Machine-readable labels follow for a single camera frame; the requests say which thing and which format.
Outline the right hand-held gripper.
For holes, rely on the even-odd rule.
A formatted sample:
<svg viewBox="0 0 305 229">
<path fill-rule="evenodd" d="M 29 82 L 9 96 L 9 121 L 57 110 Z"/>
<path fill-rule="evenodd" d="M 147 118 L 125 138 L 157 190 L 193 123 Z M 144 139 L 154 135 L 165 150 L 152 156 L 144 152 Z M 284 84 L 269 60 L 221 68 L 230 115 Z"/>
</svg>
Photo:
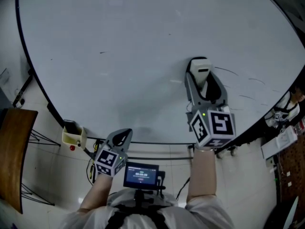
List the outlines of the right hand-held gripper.
<svg viewBox="0 0 305 229">
<path fill-rule="evenodd" d="M 221 148 L 235 138 L 234 115 L 227 104 L 227 91 L 213 72 L 209 76 L 209 97 L 212 103 L 200 103 L 203 98 L 190 68 L 192 61 L 203 59 L 205 57 L 192 58 L 185 72 L 185 88 L 191 106 L 186 113 L 189 131 L 194 133 L 199 149 Z"/>
</svg>

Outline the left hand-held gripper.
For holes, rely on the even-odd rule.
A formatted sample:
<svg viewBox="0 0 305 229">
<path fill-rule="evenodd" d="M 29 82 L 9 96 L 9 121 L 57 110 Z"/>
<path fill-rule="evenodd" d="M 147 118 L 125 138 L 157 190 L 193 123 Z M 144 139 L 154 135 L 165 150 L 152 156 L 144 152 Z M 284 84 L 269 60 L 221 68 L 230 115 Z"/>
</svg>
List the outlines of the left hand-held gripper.
<svg viewBox="0 0 305 229">
<path fill-rule="evenodd" d="M 95 157 L 97 175 L 106 174 L 113 177 L 125 166 L 132 135 L 133 131 L 130 128 L 120 129 L 108 135 Z"/>
</svg>

